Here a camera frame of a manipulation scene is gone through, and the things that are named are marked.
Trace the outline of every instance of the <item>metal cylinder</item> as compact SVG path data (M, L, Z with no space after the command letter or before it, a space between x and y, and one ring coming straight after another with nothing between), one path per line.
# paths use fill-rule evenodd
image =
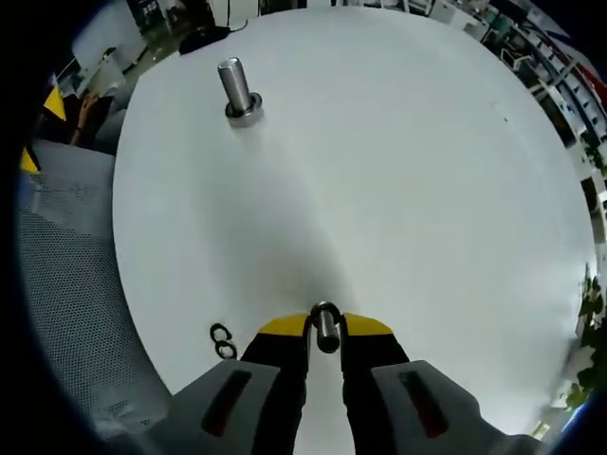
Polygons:
M316 341L324 353L333 354L340 347L340 333L330 311L321 310L316 322Z
M243 64L236 57L229 57L217 66L219 78L224 84L228 101L234 114L242 114L253 104L248 91L247 77Z

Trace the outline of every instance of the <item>white table surface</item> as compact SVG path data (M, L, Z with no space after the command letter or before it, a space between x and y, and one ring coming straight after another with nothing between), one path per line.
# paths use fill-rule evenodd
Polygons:
M240 57L266 118L232 130L216 66ZM306 9L144 74L116 163L126 299L171 392L257 329L332 300L392 326L506 432L530 429L596 265L579 181L542 108L461 31ZM315 352L296 452L353 450L339 357Z

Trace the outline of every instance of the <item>gray mesh fabric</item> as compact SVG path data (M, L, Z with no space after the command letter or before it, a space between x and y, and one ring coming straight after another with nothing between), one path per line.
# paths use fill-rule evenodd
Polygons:
M102 437L154 424L171 395L122 293L111 183L48 174L22 180L21 265L33 326L54 372Z

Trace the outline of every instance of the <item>yellow object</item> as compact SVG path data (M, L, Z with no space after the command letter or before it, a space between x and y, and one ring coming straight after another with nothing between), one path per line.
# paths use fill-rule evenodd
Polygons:
M61 98L61 93L59 93L58 86L54 86L50 92L50 95L48 95L48 98L46 98L45 108L55 114L61 120L67 120L67 117L65 116L64 101Z
M276 318L259 330L260 334L302 337L304 335L307 314Z
M34 160L29 156L28 149L23 149L23 152L21 153L21 169L29 173L37 173L40 171L38 166L36 166L36 163L34 163Z
M365 318L352 313L344 313L348 335L351 337L365 335L392 335L392 330L377 319Z

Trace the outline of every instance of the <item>white round table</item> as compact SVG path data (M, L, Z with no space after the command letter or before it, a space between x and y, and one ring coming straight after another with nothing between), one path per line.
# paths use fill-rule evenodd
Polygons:
M239 57L265 119L232 129ZM124 122L114 233L138 334L171 392L270 319L331 300L529 430L559 376L592 230L542 108L461 31L375 9L251 20L144 74ZM338 355L314 352L298 453L347 453Z

